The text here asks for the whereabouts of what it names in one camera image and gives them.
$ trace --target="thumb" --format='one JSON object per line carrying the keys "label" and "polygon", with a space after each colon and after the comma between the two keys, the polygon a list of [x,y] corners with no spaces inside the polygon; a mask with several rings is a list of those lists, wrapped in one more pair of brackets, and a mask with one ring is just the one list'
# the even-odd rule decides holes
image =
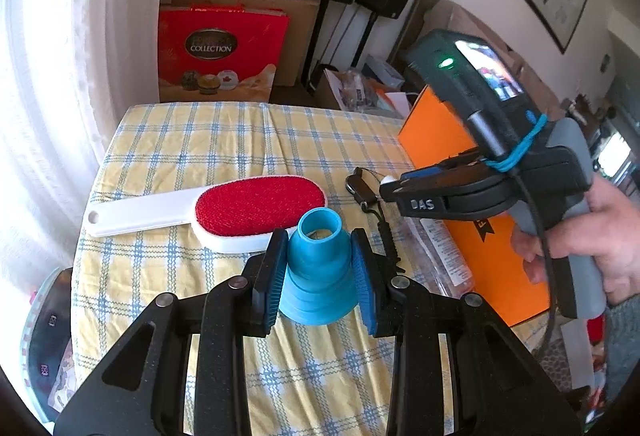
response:
{"label": "thumb", "polygon": [[[610,219],[606,212],[591,212],[565,219],[546,233],[552,259],[561,259],[569,255],[591,255],[598,257],[606,254],[603,239],[608,239]],[[539,238],[534,239],[536,255],[543,257]]]}

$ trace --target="white curtain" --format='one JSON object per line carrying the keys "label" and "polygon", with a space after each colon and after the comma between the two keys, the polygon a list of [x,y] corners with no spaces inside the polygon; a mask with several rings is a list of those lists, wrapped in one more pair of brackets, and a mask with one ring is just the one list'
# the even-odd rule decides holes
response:
{"label": "white curtain", "polygon": [[158,101],[158,1],[0,0],[0,287],[72,264],[118,122]]}

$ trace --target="blue funnel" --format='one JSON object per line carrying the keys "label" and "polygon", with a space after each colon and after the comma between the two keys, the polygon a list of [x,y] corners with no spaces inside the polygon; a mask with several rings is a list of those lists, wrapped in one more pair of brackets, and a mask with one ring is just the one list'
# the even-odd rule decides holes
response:
{"label": "blue funnel", "polygon": [[[326,229],[331,235],[311,239]],[[351,271],[351,241],[340,216],[331,209],[309,210],[289,239],[289,265],[280,311],[306,326],[331,324],[358,303]]]}

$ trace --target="yellow plaid tablecloth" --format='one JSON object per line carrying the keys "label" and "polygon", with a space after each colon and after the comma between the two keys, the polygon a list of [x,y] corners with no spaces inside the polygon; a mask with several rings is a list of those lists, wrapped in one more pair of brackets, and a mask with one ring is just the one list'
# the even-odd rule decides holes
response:
{"label": "yellow plaid tablecloth", "polygon": [[[374,220],[347,193],[344,179],[356,166],[393,175],[412,168],[397,140],[400,127],[401,122],[392,119],[258,103],[136,106],[118,127],[90,202],[296,174],[320,185],[344,228],[365,228],[382,252]],[[394,208],[386,207],[385,214],[397,233],[400,218]],[[421,281],[401,242],[398,250],[407,275]],[[248,257],[202,248],[188,225],[104,239],[94,239],[83,229],[72,285],[79,381],[156,295],[206,293],[241,273]],[[517,333],[532,339],[540,327],[540,322],[529,323]],[[188,432],[193,427],[197,338],[187,380]],[[279,315],[267,339],[245,339],[244,347],[255,435],[384,434],[394,341],[368,337],[357,307],[337,323],[321,327],[301,326]],[[448,402],[446,413],[451,429]]]}

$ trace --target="green led light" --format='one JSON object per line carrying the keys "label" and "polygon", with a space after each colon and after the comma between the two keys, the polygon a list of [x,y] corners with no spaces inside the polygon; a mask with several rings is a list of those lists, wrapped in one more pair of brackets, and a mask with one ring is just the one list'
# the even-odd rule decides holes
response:
{"label": "green led light", "polygon": [[438,64],[438,67],[440,69],[444,69],[444,67],[451,67],[453,66],[453,58],[446,58],[445,60],[442,61],[442,63]]}

